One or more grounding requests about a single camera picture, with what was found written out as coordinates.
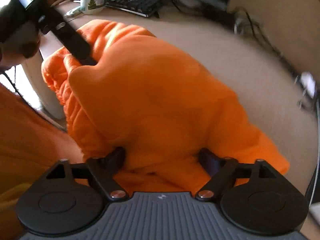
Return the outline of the white tube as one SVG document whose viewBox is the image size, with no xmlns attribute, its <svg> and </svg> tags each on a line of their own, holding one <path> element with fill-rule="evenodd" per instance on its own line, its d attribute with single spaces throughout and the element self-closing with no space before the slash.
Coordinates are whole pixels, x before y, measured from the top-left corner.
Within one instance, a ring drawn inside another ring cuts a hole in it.
<svg viewBox="0 0 320 240">
<path fill-rule="evenodd" d="M 65 17 L 75 17 L 82 13 L 81 7 L 75 7 L 64 14 Z"/>
</svg>

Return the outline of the orange pumpkin costume garment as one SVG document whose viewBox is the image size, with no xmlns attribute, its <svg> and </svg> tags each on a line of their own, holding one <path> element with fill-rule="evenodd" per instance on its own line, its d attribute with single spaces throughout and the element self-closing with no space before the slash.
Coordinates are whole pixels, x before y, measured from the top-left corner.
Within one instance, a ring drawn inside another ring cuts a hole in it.
<svg viewBox="0 0 320 240">
<path fill-rule="evenodd" d="M 125 149 L 114 179 L 127 192 L 197 192 L 210 179 L 197 156 L 202 148 L 289 170 L 237 95 L 189 54 L 137 25 L 92 20 L 79 33 L 97 64 L 83 66 L 60 48 L 42 76 L 84 160 Z"/>
</svg>

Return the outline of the person in orange clothing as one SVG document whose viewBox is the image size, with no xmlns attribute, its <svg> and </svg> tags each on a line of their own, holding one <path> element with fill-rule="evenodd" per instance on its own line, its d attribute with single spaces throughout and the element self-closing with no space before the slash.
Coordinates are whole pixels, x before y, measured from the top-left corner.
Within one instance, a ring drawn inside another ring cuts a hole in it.
<svg viewBox="0 0 320 240">
<path fill-rule="evenodd" d="M 1 239 L 23 232 L 15 214 L 18 199 L 60 159 L 81 162 L 79 146 L 1 86 Z"/>
</svg>

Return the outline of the white jar with green tree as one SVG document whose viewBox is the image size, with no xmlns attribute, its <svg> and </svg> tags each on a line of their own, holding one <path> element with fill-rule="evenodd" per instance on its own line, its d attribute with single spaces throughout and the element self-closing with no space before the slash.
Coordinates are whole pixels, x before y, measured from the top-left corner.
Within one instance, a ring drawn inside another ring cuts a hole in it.
<svg viewBox="0 0 320 240">
<path fill-rule="evenodd" d="M 104 4 L 104 0 L 80 0 L 80 10 L 85 15 L 93 15 L 101 12 Z"/>
</svg>

